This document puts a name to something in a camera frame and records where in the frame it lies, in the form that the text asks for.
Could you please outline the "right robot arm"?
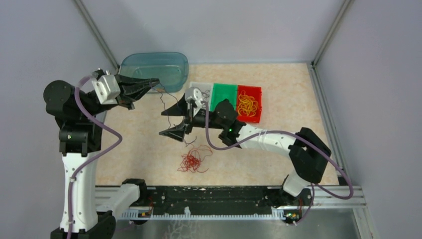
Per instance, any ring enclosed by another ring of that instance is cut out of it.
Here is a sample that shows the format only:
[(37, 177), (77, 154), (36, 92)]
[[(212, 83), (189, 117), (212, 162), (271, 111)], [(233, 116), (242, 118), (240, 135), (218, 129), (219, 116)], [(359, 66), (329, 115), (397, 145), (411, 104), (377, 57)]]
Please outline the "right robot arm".
[(293, 205), (300, 198), (302, 190), (322, 180), (331, 150), (307, 127), (296, 133), (282, 130), (264, 130), (237, 119), (238, 114), (228, 99), (219, 102), (213, 111), (207, 102), (192, 93), (183, 97), (170, 108), (161, 112), (163, 116), (183, 117), (177, 126), (159, 132), (177, 141), (183, 141), (194, 127), (205, 128), (210, 142), (210, 129), (219, 129), (219, 139), (224, 149), (260, 149), (276, 153), (289, 159), (294, 167), (282, 185), (281, 201)]

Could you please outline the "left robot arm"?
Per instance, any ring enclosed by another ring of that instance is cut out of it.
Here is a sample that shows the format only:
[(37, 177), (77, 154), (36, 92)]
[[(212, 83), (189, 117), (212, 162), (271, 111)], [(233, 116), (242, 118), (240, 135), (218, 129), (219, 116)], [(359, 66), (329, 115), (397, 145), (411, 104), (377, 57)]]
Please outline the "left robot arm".
[(103, 204), (95, 200), (97, 162), (115, 148), (102, 149), (107, 131), (122, 142), (122, 135), (106, 126), (98, 115), (114, 107), (134, 109), (159, 79), (131, 78), (97, 70), (76, 86), (63, 80), (49, 83), (43, 93), (46, 112), (59, 127), (59, 151), (65, 172), (64, 210), (53, 239), (110, 239), (116, 222), (133, 203), (145, 205), (149, 192), (143, 179), (126, 179)]

